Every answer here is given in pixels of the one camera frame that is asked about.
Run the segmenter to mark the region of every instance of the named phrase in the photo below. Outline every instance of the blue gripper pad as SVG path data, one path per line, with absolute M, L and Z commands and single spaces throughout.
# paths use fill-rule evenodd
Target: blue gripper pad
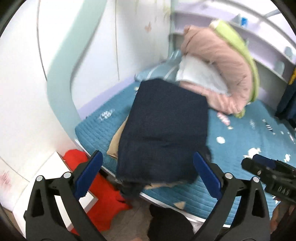
M 87 194 L 89 187 L 91 186 L 94 178 L 98 174 L 101 166 L 103 164 L 103 155 L 100 151 L 96 152 L 95 155 L 91 157 L 87 166 L 82 171 L 81 175 L 75 182 L 75 193 L 74 197 L 79 200 L 79 198 L 84 197 Z
M 213 198 L 222 197 L 221 183 L 204 158 L 196 152 L 193 156 L 193 165 L 200 175 L 203 183 Z
M 264 165 L 266 167 L 270 167 L 271 169 L 275 169 L 276 168 L 276 163 L 274 160 L 272 159 L 269 159 L 267 157 L 264 157 L 264 156 L 261 156 L 259 154 L 256 154 L 253 156 L 253 161 L 261 164 L 261 165 Z

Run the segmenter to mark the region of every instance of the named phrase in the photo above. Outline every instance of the floor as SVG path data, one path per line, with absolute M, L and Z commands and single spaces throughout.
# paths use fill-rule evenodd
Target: floor
M 147 231 L 152 219 L 149 211 L 150 203 L 138 198 L 132 202 L 132 206 L 132 209 L 120 212 L 112 220 L 110 230 L 102 232 L 107 241 L 132 241 L 135 238 L 149 241 Z M 196 233 L 203 223 L 191 222 L 191 224 Z

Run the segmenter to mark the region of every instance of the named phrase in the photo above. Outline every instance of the white pillow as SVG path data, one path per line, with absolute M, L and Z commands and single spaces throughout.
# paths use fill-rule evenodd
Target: white pillow
M 219 94 L 229 94 L 228 87 L 218 70 L 198 57 L 185 55 L 182 57 L 176 81 L 188 81 Z

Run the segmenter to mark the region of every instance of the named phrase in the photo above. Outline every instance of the blue quilted mattress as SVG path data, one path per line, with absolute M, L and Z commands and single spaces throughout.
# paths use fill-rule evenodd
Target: blue quilted mattress
M 116 172 L 117 161 L 106 152 L 113 135 L 129 114 L 136 94 L 135 87 L 138 86 L 138 82 L 132 83 L 75 129 L 82 146 L 90 154 L 100 150 L 104 156 L 103 166 L 113 173 Z M 256 153 L 296 166 L 294 130 L 291 127 L 289 129 L 288 124 L 284 125 L 274 118 L 273 111 L 262 102 L 255 101 L 247 105 L 246 114 L 242 119 L 233 116 L 229 119 L 230 128 L 221 122 L 216 111 L 209 110 L 208 147 L 212 153 L 212 161 L 217 163 L 223 172 L 231 172 L 236 178 L 249 180 L 252 175 L 241 168 L 241 160 Z M 272 127 L 275 134 L 267 129 L 266 124 Z M 161 187 L 143 192 L 172 207 L 176 207 L 175 203 L 185 202 L 184 211 L 204 219 L 217 202 L 209 195 L 200 178 L 193 184 Z M 276 201 L 269 194 L 266 194 L 266 199 L 271 215 Z M 236 198 L 226 224 L 232 223 L 238 204 L 239 198 Z

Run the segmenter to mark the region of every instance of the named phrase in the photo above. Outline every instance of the beige cloth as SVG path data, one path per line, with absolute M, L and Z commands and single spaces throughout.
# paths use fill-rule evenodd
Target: beige cloth
M 115 133 L 115 135 L 113 136 L 111 142 L 110 142 L 110 146 L 109 149 L 107 151 L 107 155 L 115 158 L 116 160 L 118 159 L 118 145 L 119 145 L 119 140 L 122 134 L 122 131 L 124 129 L 124 127 L 126 126 L 126 122 L 128 120 L 128 117 L 126 118 L 126 120 L 122 123 L 122 125 L 119 127 L 119 129 L 117 130 L 117 132 Z M 183 182 L 174 182 L 174 183 L 170 183 L 170 184 L 166 184 L 166 183 L 153 183 L 151 185 L 147 185 L 145 187 L 145 189 L 154 189 L 154 188 L 160 188 L 160 187 L 173 187 L 177 184 L 181 184 Z
M 119 129 L 116 131 L 115 135 L 113 136 L 109 149 L 107 151 L 107 155 L 115 158 L 116 160 L 118 159 L 118 146 L 119 146 L 119 140 L 122 134 L 122 131 L 124 127 L 126 126 L 126 121 L 128 120 L 128 117 L 126 120 L 122 123 L 122 125 L 119 127 Z
M 191 83 L 181 87 L 205 96 L 209 105 L 225 114 L 238 114 L 249 102 L 252 90 L 252 72 L 246 60 L 220 39 L 212 29 L 186 26 L 183 54 L 190 54 L 214 63 L 224 78 L 231 96 L 218 94 L 210 89 Z

